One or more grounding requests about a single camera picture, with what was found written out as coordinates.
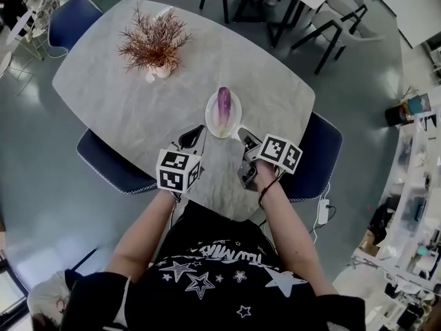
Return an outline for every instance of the eggplant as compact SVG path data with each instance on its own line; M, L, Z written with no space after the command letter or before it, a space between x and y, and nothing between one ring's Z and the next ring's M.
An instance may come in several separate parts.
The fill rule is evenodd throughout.
M232 109L232 95L228 88L221 87L218 91L218 130L222 136L227 130L229 114Z

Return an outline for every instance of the gray marble tabletop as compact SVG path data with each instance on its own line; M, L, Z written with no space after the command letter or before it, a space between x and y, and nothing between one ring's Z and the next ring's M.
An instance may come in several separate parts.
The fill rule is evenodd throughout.
M271 133L299 144L314 104L313 90L251 41L197 14L175 9L194 36L180 51L183 67L154 83L145 80L145 70L126 72L126 60L117 52L119 32L131 26L137 3L149 14L167 8L152 1L120 1L81 37L52 82L88 128L156 177L159 150L175 132L205 124L209 98L226 86L242 104L243 126L261 139ZM242 189L236 174L243 150L239 140L207 132L205 171L187 197L231 219L248 219L258 196Z

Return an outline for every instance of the sneaker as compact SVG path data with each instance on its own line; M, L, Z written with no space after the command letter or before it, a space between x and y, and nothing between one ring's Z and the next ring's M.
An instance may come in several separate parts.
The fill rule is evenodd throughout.
M266 0L265 2L268 6L276 6L278 4L278 0Z

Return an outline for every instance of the plug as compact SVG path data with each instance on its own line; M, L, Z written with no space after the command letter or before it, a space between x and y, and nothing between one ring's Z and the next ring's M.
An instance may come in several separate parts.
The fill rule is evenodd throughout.
M328 223L329 217L329 200L322 199L318 203L318 224L326 224Z

